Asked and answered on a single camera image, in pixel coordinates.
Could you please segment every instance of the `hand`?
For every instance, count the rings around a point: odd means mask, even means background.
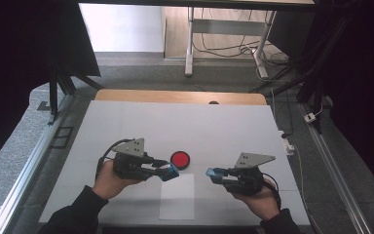
[[[263,186],[262,190],[253,196],[237,193],[232,193],[232,195],[234,198],[243,201],[250,210],[262,220],[269,220],[280,213],[273,192],[266,186]]]
[[[112,160],[104,163],[93,186],[93,192],[105,200],[117,196],[125,187],[141,182],[141,180],[119,178],[114,173],[113,164]]]

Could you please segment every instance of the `wall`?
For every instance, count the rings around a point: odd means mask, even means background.
[[[80,8],[95,52],[164,52],[162,7],[80,4]]]

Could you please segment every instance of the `power strip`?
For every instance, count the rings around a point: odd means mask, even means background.
[[[283,143],[284,152],[287,156],[293,155],[294,154],[294,152],[293,152],[294,151],[294,146],[289,143],[287,138],[281,137],[283,134],[284,134],[284,131],[279,131],[279,136],[280,136],[280,138],[282,140],[282,143]]]

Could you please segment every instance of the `red button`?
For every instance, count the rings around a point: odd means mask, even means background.
[[[170,161],[181,171],[190,164],[190,156],[184,151],[177,151],[171,155]]]

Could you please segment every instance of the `metal frame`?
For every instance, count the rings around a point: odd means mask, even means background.
[[[193,34],[224,34],[224,35],[248,35],[260,36],[260,43],[257,50],[252,50],[252,55],[257,64],[260,78],[267,79],[268,74],[261,58],[267,36],[272,26],[276,12],[271,12],[266,22],[261,21],[236,21],[219,19],[194,19],[194,8],[188,8],[188,45],[186,54],[185,76],[193,75]]]
[[[306,108],[303,104],[299,104],[299,110],[302,116],[308,114],[308,112],[305,109]],[[360,234],[372,233],[359,205],[357,204],[354,195],[352,194],[348,184],[345,181],[345,178],[339,170],[339,167],[336,164],[336,161],[333,158],[332,153],[327,147],[326,141],[324,140],[323,136],[318,134],[318,132],[312,124],[308,124],[308,128],[315,144],[317,145],[323,163],[326,166],[330,177],[332,178],[333,184],[335,185],[336,190],[339,193],[339,197],[346,206],[347,212],[351,217],[352,224],[354,225],[356,232]]]
[[[38,140],[35,148],[33,149],[31,155],[26,161],[25,166],[17,178],[14,186],[9,192],[7,198],[5,199],[3,205],[0,209],[0,233],[4,233],[7,229],[14,212],[16,211],[20,199],[23,193],[27,189],[29,182],[33,179],[36,169],[38,168],[43,156],[45,155],[47,148],[49,147],[57,128],[60,123],[63,122],[64,118],[69,112],[69,108],[72,103],[71,96],[65,96],[59,109],[59,114],[57,115],[54,123],[48,124],[44,129],[41,137]]]

